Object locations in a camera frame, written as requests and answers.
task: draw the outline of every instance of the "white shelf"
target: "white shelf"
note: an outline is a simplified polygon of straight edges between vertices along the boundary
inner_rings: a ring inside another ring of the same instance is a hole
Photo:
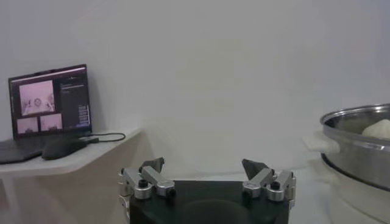
[[[0,165],[0,179],[4,177],[13,178],[64,174],[79,170],[107,152],[117,148],[117,146],[125,143],[140,131],[140,128],[125,131],[126,138],[122,141],[90,144],[84,149],[56,160],[46,161],[41,157],[37,157],[22,163]]]

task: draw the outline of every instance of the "image on screen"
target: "image on screen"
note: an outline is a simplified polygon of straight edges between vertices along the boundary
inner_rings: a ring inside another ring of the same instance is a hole
[[[19,91],[22,116],[54,112],[52,80],[21,85]]]
[[[18,119],[16,122],[19,134],[38,132],[38,119],[36,117]]]
[[[62,129],[61,114],[52,114],[41,117],[41,131],[53,131]]]

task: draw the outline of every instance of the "pot rim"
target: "pot rim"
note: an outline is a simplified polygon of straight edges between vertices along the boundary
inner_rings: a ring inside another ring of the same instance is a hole
[[[341,109],[341,110],[337,110],[334,112],[330,112],[330,113],[323,115],[320,118],[320,123],[324,127],[324,133],[330,131],[333,134],[336,134],[338,136],[347,137],[349,139],[353,139],[356,141],[367,142],[369,144],[376,144],[376,145],[383,145],[383,146],[390,147],[390,139],[363,136],[362,134],[357,134],[357,133],[333,128],[333,127],[326,124],[327,121],[329,121],[330,119],[333,119],[335,117],[343,116],[346,114],[360,113],[360,112],[365,112],[365,111],[377,111],[377,112],[390,111],[390,103],[365,105],[362,107],[346,108],[346,109]]]

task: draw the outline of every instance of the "white table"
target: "white table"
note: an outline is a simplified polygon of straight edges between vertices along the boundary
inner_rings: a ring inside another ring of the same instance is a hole
[[[14,180],[16,178],[58,175],[79,170],[136,136],[140,131],[140,128],[124,131],[126,138],[122,141],[90,144],[82,150],[57,160],[45,161],[41,157],[37,157],[23,163],[0,165],[0,179],[4,185],[13,222],[15,224],[23,223],[15,191]]]

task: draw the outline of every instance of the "black mouse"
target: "black mouse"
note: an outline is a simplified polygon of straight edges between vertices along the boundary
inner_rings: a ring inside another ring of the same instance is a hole
[[[45,160],[53,160],[68,156],[88,145],[86,141],[78,138],[63,138],[48,144],[42,153]]]

